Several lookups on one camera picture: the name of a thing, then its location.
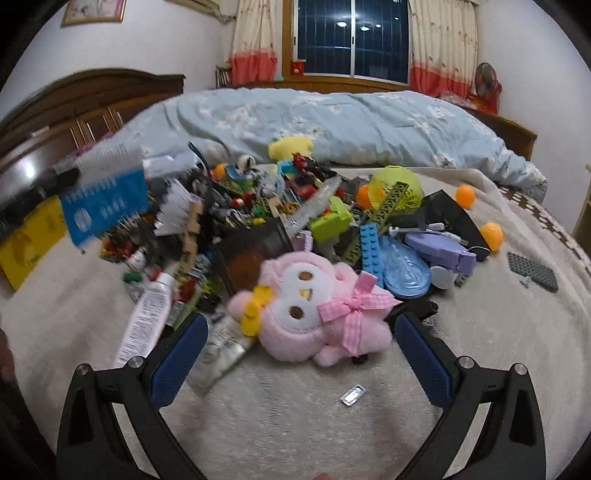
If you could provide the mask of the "wooden headboard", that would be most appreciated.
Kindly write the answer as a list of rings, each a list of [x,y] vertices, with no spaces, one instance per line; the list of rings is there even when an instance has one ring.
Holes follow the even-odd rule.
[[[1,121],[1,200],[29,187],[74,151],[120,130],[138,113],[184,91],[182,74],[92,69],[51,83]]]

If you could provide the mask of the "olive technic beam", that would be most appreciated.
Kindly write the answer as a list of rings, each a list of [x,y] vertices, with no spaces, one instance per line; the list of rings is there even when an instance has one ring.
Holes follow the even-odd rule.
[[[396,182],[379,208],[370,216],[370,221],[376,224],[380,234],[388,229],[388,220],[396,213],[399,205],[405,202],[408,189],[408,183]]]

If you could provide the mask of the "light blue floral quilt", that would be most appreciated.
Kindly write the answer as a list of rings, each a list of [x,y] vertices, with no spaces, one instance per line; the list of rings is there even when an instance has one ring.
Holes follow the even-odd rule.
[[[548,182],[491,128],[461,107],[413,91],[321,94],[293,89],[219,89],[150,106],[108,139],[146,157],[193,143],[211,163],[241,155],[269,161],[274,141],[311,140],[318,162],[346,166],[476,169],[536,201]]]

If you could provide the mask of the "black tray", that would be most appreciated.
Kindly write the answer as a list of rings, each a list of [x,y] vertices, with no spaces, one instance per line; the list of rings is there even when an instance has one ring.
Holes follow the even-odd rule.
[[[444,190],[425,196],[417,214],[420,226],[443,223],[447,231],[467,242],[467,248],[476,254],[479,262],[484,262],[491,254],[470,215]]]

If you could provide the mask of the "yellow plush toy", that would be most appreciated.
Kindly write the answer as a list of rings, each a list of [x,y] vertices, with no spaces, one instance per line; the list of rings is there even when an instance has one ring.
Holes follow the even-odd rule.
[[[294,154],[311,156],[314,142],[304,135],[290,135],[273,141],[267,147],[267,154],[273,162],[293,159]]]

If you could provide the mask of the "white shuttlecock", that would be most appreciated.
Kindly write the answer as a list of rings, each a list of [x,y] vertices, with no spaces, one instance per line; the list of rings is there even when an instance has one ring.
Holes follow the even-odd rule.
[[[188,220],[191,204],[191,193],[179,180],[172,181],[156,214],[154,234],[160,237],[182,233]]]

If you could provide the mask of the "smoky transparent box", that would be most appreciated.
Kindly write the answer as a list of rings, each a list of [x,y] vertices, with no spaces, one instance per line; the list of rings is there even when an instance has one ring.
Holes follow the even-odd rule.
[[[271,218],[250,229],[240,229],[213,248],[214,271],[224,282],[228,295],[252,290],[259,279],[260,268],[266,260],[273,260],[294,251],[283,222]]]

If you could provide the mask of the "silver orange tube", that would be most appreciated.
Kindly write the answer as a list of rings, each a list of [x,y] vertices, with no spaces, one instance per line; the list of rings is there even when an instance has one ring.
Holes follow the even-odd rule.
[[[186,383],[197,395],[205,395],[211,387],[256,345],[257,338],[245,336],[238,322],[230,316],[209,323],[207,342],[191,368]]]

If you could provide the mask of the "blue packet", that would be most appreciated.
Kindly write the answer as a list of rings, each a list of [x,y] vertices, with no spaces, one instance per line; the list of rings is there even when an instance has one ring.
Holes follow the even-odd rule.
[[[70,239],[76,247],[149,207],[142,168],[76,187],[59,199]]]

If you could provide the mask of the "red fan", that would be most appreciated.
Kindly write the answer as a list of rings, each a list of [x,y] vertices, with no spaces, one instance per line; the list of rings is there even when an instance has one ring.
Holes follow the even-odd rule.
[[[496,70],[488,63],[478,65],[475,74],[475,90],[486,109],[493,114],[499,111],[502,85],[498,80]]]

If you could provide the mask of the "orange white tube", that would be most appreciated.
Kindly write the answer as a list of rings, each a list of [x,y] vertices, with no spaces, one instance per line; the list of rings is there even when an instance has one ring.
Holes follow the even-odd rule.
[[[133,357],[149,355],[168,319],[175,285],[173,276],[162,272],[144,289],[115,355],[114,368],[123,367]]]

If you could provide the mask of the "orange ping pong ball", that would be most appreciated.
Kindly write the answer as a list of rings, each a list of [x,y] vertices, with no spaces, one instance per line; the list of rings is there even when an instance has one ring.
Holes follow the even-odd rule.
[[[467,184],[461,185],[456,189],[455,200],[464,209],[471,209],[476,201],[475,189]]]

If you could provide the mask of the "pink plush toy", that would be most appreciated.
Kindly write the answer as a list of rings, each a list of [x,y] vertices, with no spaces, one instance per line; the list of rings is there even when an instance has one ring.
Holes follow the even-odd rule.
[[[329,367],[390,348],[387,317],[400,304],[373,274],[291,252],[264,261],[256,286],[233,295],[228,314],[277,361]]]

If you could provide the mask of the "dark grey flat plate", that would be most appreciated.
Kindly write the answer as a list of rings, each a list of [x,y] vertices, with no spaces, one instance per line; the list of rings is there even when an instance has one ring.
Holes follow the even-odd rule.
[[[556,293],[559,290],[555,273],[549,267],[513,252],[507,253],[507,259],[513,273],[530,278],[549,292]]]

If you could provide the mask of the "right curtain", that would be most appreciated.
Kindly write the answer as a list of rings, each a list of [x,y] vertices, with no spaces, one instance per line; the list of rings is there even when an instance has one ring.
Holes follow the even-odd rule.
[[[461,0],[411,1],[410,87],[432,97],[471,93],[478,61],[475,5]]]

